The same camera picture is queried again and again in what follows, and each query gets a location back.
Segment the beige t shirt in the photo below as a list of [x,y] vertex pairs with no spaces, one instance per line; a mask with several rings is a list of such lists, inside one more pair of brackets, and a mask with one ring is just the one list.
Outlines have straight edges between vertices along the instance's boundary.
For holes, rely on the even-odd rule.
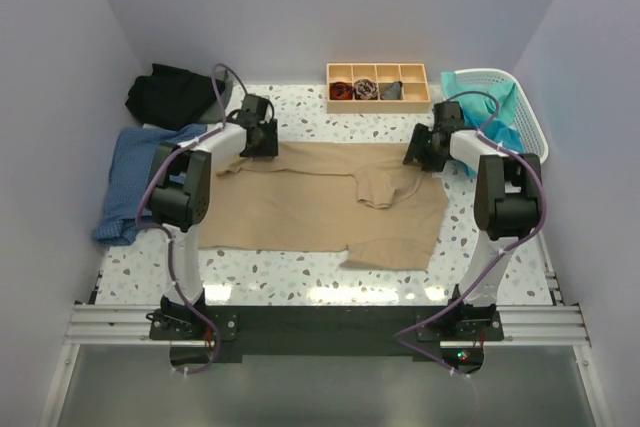
[[283,142],[211,177],[203,249],[341,252],[347,268],[423,270],[448,206],[442,182],[384,143]]

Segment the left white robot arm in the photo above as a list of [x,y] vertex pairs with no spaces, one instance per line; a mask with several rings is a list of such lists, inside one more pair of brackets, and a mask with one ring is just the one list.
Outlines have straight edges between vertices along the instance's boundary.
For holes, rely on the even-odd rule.
[[201,310],[204,285],[199,270],[199,224],[210,203],[212,169],[228,158],[278,156],[278,124],[271,100],[247,94],[241,107],[223,121],[179,143],[164,142],[153,157],[149,184],[139,209],[150,211],[143,229],[166,236],[168,281],[161,309],[173,314],[171,325],[185,339],[207,327]]

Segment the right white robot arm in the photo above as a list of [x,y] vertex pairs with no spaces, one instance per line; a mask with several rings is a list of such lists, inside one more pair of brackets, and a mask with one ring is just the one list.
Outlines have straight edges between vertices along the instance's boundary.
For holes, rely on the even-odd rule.
[[546,218],[540,159],[519,154],[489,139],[480,128],[465,124],[460,104],[437,103],[434,125],[414,127],[404,163],[441,172],[457,160],[476,173],[474,221],[479,231],[471,263],[456,286],[451,302],[435,320],[445,316],[448,333],[469,339],[481,327],[477,309],[488,309],[497,294],[515,251],[535,237]]

